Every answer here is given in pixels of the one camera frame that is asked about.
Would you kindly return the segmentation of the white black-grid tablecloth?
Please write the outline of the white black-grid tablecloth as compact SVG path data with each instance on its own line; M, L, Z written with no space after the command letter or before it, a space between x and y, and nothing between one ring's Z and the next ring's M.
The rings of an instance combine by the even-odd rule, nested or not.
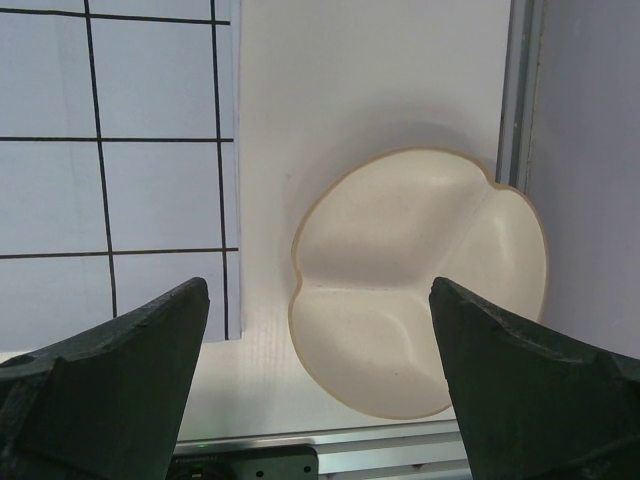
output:
M1 5L1 349L199 276L242 327L235 1Z

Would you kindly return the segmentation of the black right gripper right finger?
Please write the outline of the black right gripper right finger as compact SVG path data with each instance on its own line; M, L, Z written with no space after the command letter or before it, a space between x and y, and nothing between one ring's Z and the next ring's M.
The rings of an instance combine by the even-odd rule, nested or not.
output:
M636 479L639 362L438 277L429 295L475 479Z

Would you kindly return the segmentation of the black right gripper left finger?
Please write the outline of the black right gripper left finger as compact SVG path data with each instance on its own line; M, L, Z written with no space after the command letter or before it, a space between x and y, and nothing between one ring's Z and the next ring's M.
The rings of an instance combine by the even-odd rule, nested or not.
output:
M207 324L204 279L1 364L4 479L162 479Z

